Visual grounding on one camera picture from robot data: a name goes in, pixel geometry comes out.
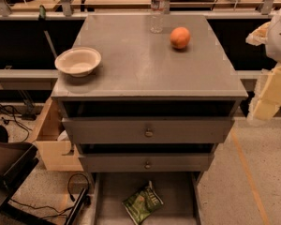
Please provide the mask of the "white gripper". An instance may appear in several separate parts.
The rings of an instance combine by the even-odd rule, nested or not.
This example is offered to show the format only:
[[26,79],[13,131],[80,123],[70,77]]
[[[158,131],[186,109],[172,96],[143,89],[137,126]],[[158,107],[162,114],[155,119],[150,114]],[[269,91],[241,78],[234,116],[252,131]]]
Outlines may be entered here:
[[[251,32],[245,42],[259,46],[268,42],[270,23],[266,22]],[[281,107],[281,63],[271,70],[263,69],[259,75],[254,97],[249,104],[248,119],[250,121],[269,121]]]

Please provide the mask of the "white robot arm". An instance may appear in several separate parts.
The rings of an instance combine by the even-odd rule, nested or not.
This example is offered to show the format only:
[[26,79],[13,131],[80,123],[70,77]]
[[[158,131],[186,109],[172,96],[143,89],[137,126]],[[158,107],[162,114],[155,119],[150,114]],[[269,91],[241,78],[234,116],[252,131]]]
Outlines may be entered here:
[[269,22],[251,32],[245,42],[264,44],[266,55],[276,62],[271,70],[262,71],[249,104],[248,120],[257,124],[271,120],[281,107],[281,8]]

